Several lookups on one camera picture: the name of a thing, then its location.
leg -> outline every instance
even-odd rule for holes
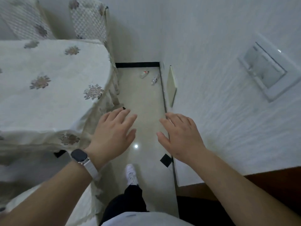
[[[121,213],[147,212],[142,197],[142,190],[138,186],[136,172],[131,164],[126,166],[126,177],[129,186],[124,191],[124,194],[118,195],[109,203],[103,213],[100,225]]]

forearm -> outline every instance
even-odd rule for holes
[[[1,225],[63,226],[91,181],[87,170],[72,161],[13,209]]]
[[[218,156],[202,149],[191,167],[206,182],[236,225],[300,225],[300,217]]]

watch face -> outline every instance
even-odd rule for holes
[[[77,162],[84,162],[88,158],[88,155],[81,149],[76,149],[73,152],[71,152],[71,157]]]

white shirt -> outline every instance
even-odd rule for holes
[[[166,213],[137,213],[125,212],[102,224],[102,226],[154,226],[154,225],[172,225],[172,226],[192,226],[183,220]]]

black pants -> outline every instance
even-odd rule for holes
[[[146,204],[139,186],[130,185],[108,204],[100,225],[124,212],[147,212]]]

